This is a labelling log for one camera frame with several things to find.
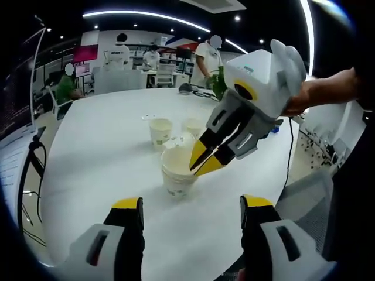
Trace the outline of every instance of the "green plant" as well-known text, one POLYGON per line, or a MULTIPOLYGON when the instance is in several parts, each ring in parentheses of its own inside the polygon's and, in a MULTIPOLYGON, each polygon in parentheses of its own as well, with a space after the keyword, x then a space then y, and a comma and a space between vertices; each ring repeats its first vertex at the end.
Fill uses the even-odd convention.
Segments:
POLYGON ((212 89, 215 93, 216 98, 221 101, 223 99, 225 91, 228 89, 224 80, 224 67, 219 66, 219 73, 212 75, 207 80, 207 87, 212 89))

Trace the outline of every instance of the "ceiling light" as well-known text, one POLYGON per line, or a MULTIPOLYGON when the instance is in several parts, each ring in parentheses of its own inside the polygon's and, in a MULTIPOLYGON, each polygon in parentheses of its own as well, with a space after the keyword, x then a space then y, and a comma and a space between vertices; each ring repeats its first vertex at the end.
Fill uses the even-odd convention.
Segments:
POLYGON ((309 66, 309 75, 312 76, 312 71, 314 68, 314 55, 315 55, 315 38, 314 38, 314 27, 312 25, 312 17, 310 6, 307 0, 299 0, 302 5, 302 10, 304 10, 307 31, 309 35, 309 49, 310 49, 310 66, 309 66))
MULTIPOLYGON (((141 11, 101 11, 101 12, 85 13, 85 14, 82 15, 82 17, 83 18, 89 18, 91 16, 118 15, 118 14, 154 16, 154 17, 157 17, 157 18, 169 19, 169 20, 173 20, 175 22, 180 22, 180 23, 183 23, 184 25, 193 26, 194 28, 200 29, 200 30, 202 30, 204 32, 207 32, 207 33, 211 32, 209 29, 204 28, 203 26, 200 26, 200 25, 196 25, 195 23, 188 22, 188 21, 183 20, 183 19, 174 18, 173 16, 161 15, 159 13, 149 13, 149 12, 141 12, 141 11)), ((245 51, 239 45, 236 45, 232 41, 230 41, 228 39, 225 39, 225 42, 227 42, 228 44, 232 45, 236 49, 240 50, 244 54, 248 54, 247 51, 245 51)))

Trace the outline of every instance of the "computer monitor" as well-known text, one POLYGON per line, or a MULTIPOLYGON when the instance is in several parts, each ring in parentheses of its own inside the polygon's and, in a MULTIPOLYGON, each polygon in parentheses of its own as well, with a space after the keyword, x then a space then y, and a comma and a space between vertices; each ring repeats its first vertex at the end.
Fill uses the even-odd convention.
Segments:
POLYGON ((36 54, 45 29, 26 40, 0 93, 0 141, 24 126, 33 125, 32 80, 36 54))
POLYGON ((81 63, 87 60, 96 60, 98 58, 98 45, 80 46, 75 48, 73 63, 81 63))
POLYGON ((183 59, 191 59, 192 51, 184 48, 176 48, 176 57, 181 57, 183 59))

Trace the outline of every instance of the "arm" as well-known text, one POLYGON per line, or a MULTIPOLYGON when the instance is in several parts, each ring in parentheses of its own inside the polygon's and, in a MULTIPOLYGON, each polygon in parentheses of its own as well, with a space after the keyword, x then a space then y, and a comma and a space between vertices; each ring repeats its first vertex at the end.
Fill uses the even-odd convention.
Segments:
POLYGON ((291 98, 284 115, 295 116, 317 105, 355 100, 359 98, 359 88, 360 79, 353 68, 326 79, 303 82, 300 93, 291 98))
POLYGON ((206 66, 204 65, 204 57, 201 57, 201 56, 195 56, 195 57, 196 57, 197 65, 198 65, 198 68, 200 69, 200 71, 203 73, 203 75, 206 78, 210 78, 210 74, 207 71, 206 66))
POLYGON ((125 64, 128 64, 128 62, 130 61, 130 50, 127 46, 125 46, 125 50, 124 50, 124 65, 125 64))
POLYGON ((69 97, 71 100, 79 100, 80 98, 83 98, 83 94, 81 90, 75 89, 72 92, 70 92, 69 97))

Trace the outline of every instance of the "paper cup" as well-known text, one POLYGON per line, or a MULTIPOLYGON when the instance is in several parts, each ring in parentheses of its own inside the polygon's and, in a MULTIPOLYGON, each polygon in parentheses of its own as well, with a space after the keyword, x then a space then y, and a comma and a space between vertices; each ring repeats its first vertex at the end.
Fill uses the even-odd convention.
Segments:
POLYGON ((162 154, 162 174, 164 186, 174 198, 186 197, 195 181, 195 176, 189 170, 192 148, 176 146, 167 149, 162 154))
POLYGON ((172 122, 168 119, 158 118, 149 122, 151 141, 155 149, 162 150, 163 143, 171 138, 172 122))
POLYGON ((189 132, 194 138, 198 138, 200 133, 204 128, 203 123, 195 118, 189 118, 182 122, 181 130, 182 132, 189 132))

